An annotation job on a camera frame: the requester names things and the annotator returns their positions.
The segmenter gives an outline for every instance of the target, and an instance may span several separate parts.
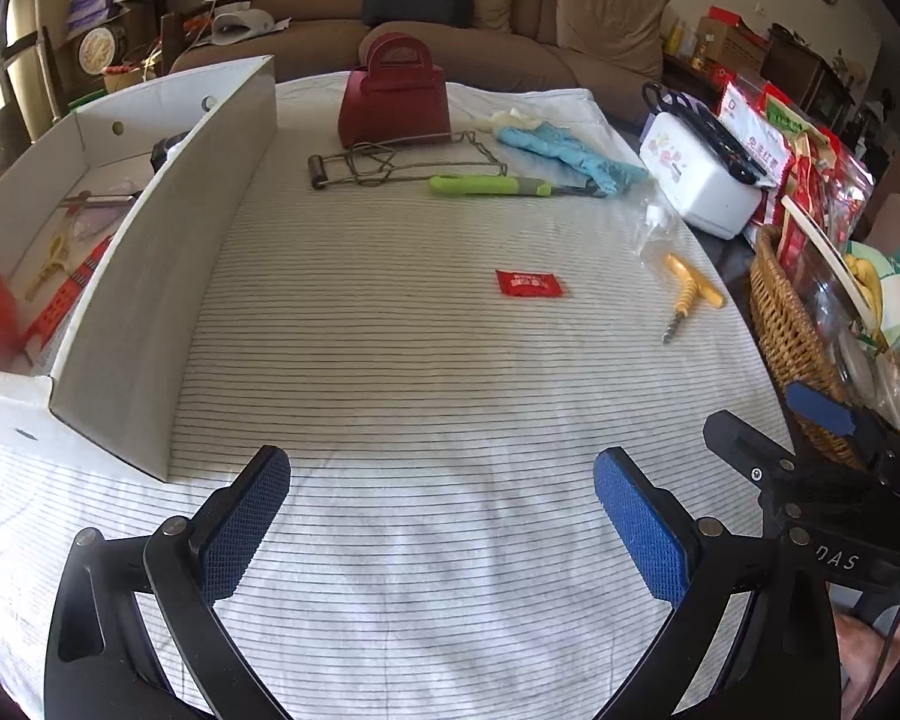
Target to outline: white striped tablecloth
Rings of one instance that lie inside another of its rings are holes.
[[[677,285],[626,250],[620,201],[312,190],[306,159],[338,151],[345,78],[277,88],[279,131],[194,332],[170,482],[0,447],[0,679],[34,718],[74,533],[136,536],[190,514],[262,443],[290,456],[290,495],[217,612],[295,718],[592,717],[669,610],[593,493],[605,447],[693,517],[759,531],[754,489],[701,437],[727,408],[790,445],[732,304],[662,346]],[[635,160],[585,90],[449,92],[455,127],[516,106]],[[717,280],[686,228],[674,247]],[[565,295],[506,298],[495,269],[552,272]],[[716,677],[741,601],[685,701]],[[170,680],[202,706],[142,606]]]

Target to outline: wicker basket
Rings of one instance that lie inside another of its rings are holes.
[[[837,378],[837,370],[776,259],[779,241],[778,227],[764,225],[757,232],[756,257],[751,265],[751,315],[760,351],[782,391],[792,382],[802,381],[845,402],[847,393]],[[806,419],[797,418],[797,423],[828,459],[861,469],[845,440]]]

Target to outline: wooden cabinet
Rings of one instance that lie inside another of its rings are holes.
[[[772,33],[761,76],[789,95],[807,116],[837,129],[853,98],[826,60],[787,36]]]

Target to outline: blue rubber glove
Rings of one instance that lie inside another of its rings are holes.
[[[643,167],[601,156],[578,141],[569,129],[554,127],[549,122],[543,122],[536,129],[502,127],[497,133],[497,140],[507,146],[559,159],[574,170],[589,175],[610,196],[624,194],[650,175]]]

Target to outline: red sauce packet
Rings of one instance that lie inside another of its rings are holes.
[[[500,292],[513,298],[559,298],[563,295],[554,274],[509,274],[497,271]]]

